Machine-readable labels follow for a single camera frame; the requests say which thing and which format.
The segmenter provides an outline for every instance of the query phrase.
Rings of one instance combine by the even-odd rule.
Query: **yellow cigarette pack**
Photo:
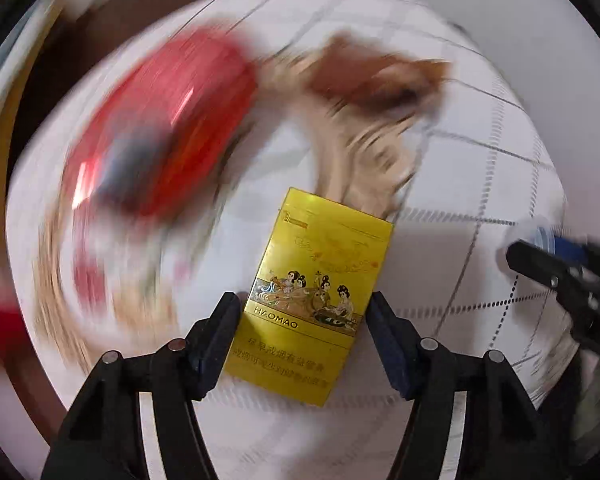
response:
[[[353,345],[392,229],[289,189],[224,370],[323,405]]]

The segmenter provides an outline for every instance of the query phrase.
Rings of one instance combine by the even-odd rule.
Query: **clamp jaw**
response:
[[[570,314],[572,337],[600,355],[600,244],[555,237],[555,254],[519,240],[507,249],[512,270],[556,291]]]
[[[483,357],[450,352],[420,338],[380,292],[366,311],[391,386],[413,410],[388,480],[437,480],[442,471],[455,392],[466,391],[457,480],[554,480],[567,474],[538,412],[499,350]]]
[[[218,480],[191,399],[215,387],[240,319],[226,292],[209,319],[155,354],[106,352],[91,371],[46,459],[42,480],[148,480],[139,392],[153,394],[162,463],[169,480]],[[414,400],[388,480],[437,480],[454,394],[467,391],[458,480],[563,480],[539,416],[504,355],[454,354],[420,338],[373,293],[366,322],[392,387]]]
[[[216,386],[241,314],[226,292],[208,319],[156,353],[124,359],[103,354],[67,413],[42,480],[149,480],[139,392],[151,392],[169,480],[217,480],[191,400]]]

